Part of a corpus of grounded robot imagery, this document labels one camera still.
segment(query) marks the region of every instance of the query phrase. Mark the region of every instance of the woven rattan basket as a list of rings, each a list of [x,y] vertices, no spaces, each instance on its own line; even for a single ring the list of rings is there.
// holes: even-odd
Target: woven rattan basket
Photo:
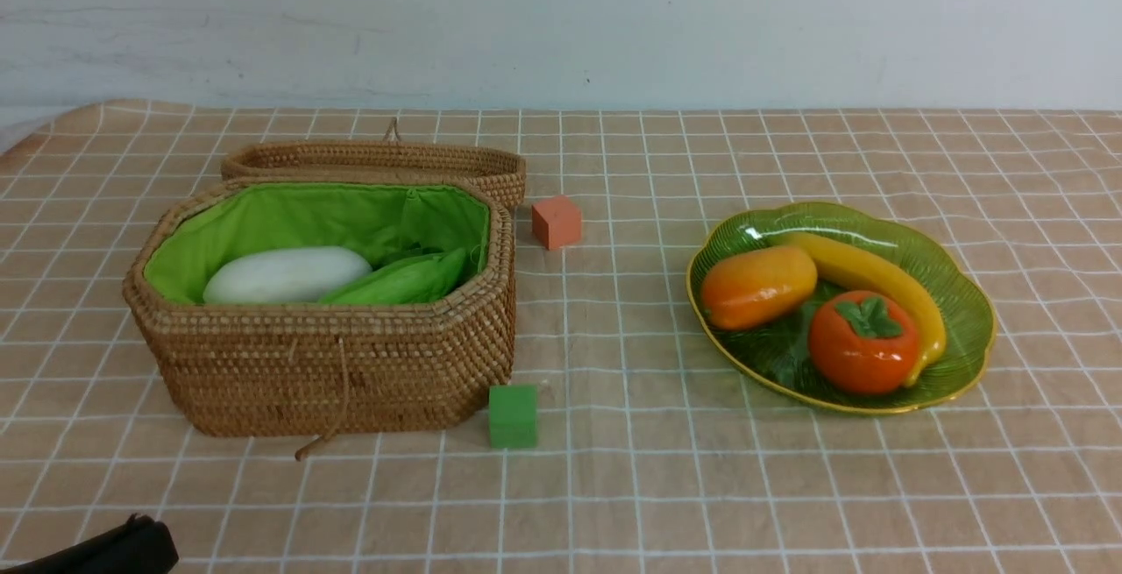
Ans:
[[[223,437],[319,435],[300,460],[338,433],[444,429],[486,406],[514,362],[514,235],[509,211],[472,184],[445,183],[489,207],[486,267],[431,305],[180,305],[145,279],[184,220],[254,184],[293,182],[361,183],[228,179],[166,212],[126,275],[125,300],[188,422]]]
[[[374,182],[466,179],[508,210],[521,205],[526,197],[526,161],[521,155],[487,147],[402,142],[397,119],[390,120],[381,140],[304,139],[251,144],[228,155],[221,172],[224,179],[337,175],[340,172],[360,172],[373,176]]]

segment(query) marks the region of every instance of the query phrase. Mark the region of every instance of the white wall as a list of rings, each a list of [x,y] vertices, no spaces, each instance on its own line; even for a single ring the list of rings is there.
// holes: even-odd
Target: white wall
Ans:
[[[0,107],[1122,107],[1122,0],[0,0]]]

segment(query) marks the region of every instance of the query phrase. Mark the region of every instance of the yellow banana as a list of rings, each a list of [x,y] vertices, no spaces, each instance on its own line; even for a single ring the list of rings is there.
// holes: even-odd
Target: yellow banana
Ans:
[[[903,382],[903,387],[916,386],[926,367],[931,365],[947,348],[947,328],[942,314],[926,287],[913,279],[908,271],[890,263],[872,251],[834,241],[813,233],[791,231],[778,234],[773,243],[801,247],[815,266],[818,277],[849,290],[877,291],[894,299],[916,322],[919,328],[919,358]]]

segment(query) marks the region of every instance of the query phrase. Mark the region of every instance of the cube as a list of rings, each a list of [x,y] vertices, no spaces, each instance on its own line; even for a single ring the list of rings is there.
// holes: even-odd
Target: cube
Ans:
[[[546,250],[572,246],[581,238],[580,206],[565,195],[544,198],[531,212],[534,235]]]
[[[490,389],[490,445],[496,450],[537,446],[537,387],[493,386]]]

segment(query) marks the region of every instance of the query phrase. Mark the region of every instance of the toy persimmon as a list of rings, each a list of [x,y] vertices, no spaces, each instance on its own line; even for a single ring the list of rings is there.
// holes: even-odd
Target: toy persimmon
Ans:
[[[712,326],[746,331],[794,311],[817,284],[802,248],[765,247],[715,263],[701,283],[701,308]]]
[[[810,322],[810,361],[839,390],[886,395],[902,386],[920,351],[914,320],[874,291],[845,291]]]
[[[801,247],[810,254],[818,276],[825,281],[837,284],[854,291],[877,291],[885,299],[901,306],[919,331],[919,354],[908,379],[902,383],[910,388],[919,381],[926,367],[937,362],[947,350],[947,327],[942,323],[942,312],[921,283],[893,262],[820,234],[806,231],[790,231],[779,234],[782,246]]]

